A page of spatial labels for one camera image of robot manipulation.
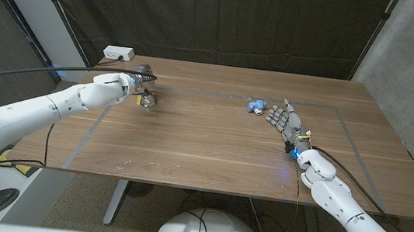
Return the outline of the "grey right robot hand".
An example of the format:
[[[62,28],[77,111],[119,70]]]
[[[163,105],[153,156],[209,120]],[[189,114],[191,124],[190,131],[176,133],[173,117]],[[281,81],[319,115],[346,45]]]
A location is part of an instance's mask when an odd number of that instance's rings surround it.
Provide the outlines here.
[[[266,121],[280,132],[285,151],[295,159],[300,153],[311,148],[311,135],[303,131],[301,119],[288,98],[284,99],[284,105],[285,109],[273,106]]]

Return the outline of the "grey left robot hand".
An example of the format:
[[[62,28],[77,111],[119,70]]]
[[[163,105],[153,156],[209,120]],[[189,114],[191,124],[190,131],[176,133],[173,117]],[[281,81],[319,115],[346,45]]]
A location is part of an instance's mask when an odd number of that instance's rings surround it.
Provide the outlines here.
[[[150,65],[141,64],[134,69],[133,79],[136,84],[134,93],[140,96],[149,96],[151,94],[149,89],[155,87],[157,78]]]

